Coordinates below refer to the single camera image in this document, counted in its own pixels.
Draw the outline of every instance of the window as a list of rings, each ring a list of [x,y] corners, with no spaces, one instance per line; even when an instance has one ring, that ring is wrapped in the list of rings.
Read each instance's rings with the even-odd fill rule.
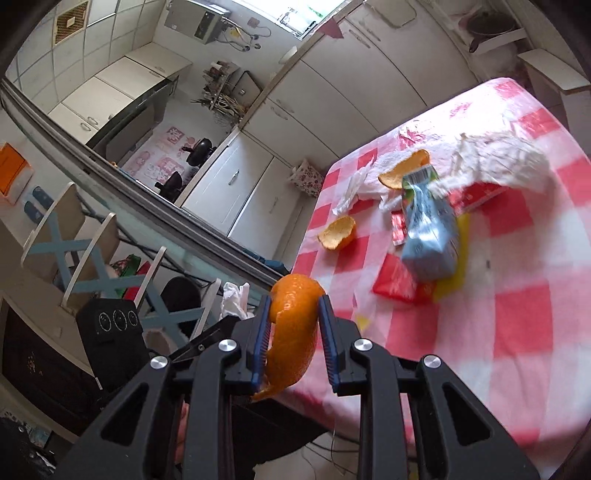
[[[305,34],[337,8],[343,0],[240,0],[297,35]]]

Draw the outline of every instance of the electrical outlet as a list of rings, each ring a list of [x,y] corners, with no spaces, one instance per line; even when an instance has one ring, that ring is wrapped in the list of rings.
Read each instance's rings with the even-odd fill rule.
[[[248,21],[247,25],[249,27],[256,28],[259,26],[260,23],[261,23],[261,21],[258,18],[251,17],[251,19]]]

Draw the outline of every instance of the orange peel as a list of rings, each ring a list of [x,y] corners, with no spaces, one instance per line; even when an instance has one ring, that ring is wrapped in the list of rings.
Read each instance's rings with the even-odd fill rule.
[[[318,235],[318,240],[327,250],[340,250],[355,238],[356,223],[349,215],[336,219]]]
[[[425,165],[429,165],[431,157],[427,150],[417,150],[406,160],[402,160],[392,170],[378,175],[379,182],[392,190],[402,189],[402,177],[418,170]]]

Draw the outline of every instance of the orange box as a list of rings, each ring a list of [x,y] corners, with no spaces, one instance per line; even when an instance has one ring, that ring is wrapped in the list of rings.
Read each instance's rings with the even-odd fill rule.
[[[0,144],[0,195],[14,205],[32,176],[29,162],[11,144]]]

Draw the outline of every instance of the ventilation grille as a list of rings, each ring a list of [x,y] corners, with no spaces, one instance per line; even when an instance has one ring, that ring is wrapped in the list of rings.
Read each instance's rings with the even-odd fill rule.
[[[88,2],[84,2],[57,17],[54,45],[84,28],[87,10]]]

